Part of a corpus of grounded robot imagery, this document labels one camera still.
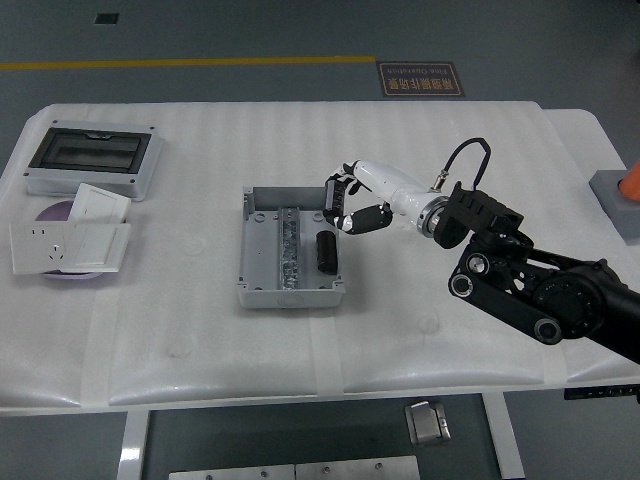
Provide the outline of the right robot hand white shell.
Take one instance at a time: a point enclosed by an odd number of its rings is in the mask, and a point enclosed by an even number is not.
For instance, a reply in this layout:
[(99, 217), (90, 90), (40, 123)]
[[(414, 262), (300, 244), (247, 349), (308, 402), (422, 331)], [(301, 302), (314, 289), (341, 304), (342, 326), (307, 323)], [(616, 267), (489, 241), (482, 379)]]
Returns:
[[(355, 212), (345, 211), (347, 195), (361, 188), (381, 200)], [(373, 232), (388, 227), (393, 216), (406, 217), (417, 231), (429, 238), (435, 233), (439, 215), (448, 198), (423, 186), (401, 170), (376, 162), (356, 161), (343, 164), (325, 182), (325, 220), (349, 235)]]

